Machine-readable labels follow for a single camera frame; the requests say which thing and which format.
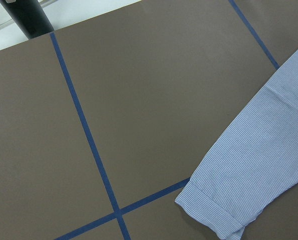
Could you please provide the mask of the light blue striped shirt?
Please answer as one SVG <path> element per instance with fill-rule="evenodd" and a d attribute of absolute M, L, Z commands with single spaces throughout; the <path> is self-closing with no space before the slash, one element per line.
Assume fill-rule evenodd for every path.
<path fill-rule="evenodd" d="M 176 197 L 221 240 L 239 240 L 298 183 L 298 50 L 221 134 Z"/>

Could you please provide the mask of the black water bottle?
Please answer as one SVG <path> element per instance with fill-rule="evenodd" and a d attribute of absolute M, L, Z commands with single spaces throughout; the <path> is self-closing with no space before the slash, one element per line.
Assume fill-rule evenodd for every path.
<path fill-rule="evenodd" d="M 28 39 L 54 31 L 37 0 L 0 0 L 0 4 Z"/>

